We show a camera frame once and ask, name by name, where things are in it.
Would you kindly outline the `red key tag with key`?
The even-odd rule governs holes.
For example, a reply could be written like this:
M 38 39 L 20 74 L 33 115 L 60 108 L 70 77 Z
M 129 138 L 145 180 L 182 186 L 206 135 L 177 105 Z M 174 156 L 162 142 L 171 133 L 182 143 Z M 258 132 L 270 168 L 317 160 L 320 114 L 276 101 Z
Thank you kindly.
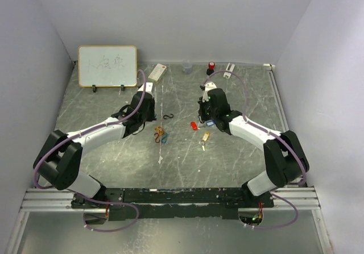
M 190 125 L 191 125 L 191 128 L 192 128 L 194 131 L 197 131 L 197 130 L 198 130 L 198 126 L 197 126 L 197 124 L 196 124 L 195 122 L 191 122 L 191 123 L 190 123 Z

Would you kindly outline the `black S-hook carabiner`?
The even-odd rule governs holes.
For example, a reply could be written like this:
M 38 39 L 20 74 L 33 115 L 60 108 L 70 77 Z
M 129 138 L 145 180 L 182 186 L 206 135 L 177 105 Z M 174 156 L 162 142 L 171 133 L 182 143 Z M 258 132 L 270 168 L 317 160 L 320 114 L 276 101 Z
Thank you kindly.
M 164 114 L 163 115 L 163 119 L 166 120 L 166 119 L 172 119 L 174 117 L 173 113 L 170 113 L 170 114 Z

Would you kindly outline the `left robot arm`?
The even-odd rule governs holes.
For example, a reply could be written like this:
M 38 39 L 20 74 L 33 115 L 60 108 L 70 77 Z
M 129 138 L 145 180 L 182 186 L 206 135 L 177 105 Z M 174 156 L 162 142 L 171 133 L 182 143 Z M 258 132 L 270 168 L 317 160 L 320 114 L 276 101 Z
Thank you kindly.
M 138 91 L 129 105 L 99 124 L 78 133 L 52 132 L 34 162 L 34 185 L 39 189 L 69 189 L 83 195 L 91 207 L 103 206 L 106 187 L 80 171 L 82 157 L 111 141 L 137 134 L 146 122 L 155 119 L 153 95 Z

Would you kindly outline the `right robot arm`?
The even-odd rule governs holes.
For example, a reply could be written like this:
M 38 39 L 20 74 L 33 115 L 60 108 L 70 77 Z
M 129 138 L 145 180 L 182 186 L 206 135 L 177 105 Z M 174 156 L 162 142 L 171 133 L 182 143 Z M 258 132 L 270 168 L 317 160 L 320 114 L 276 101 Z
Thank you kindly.
M 254 207 L 262 195 L 299 177 L 305 183 L 309 163 L 293 131 L 271 130 L 232 110 L 225 92 L 212 82 L 200 88 L 203 91 L 198 99 L 200 122 L 212 120 L 220 131 L 246 140 L 263 152 L 265 170 L 242 185 L 241 200 L 245 206 Z

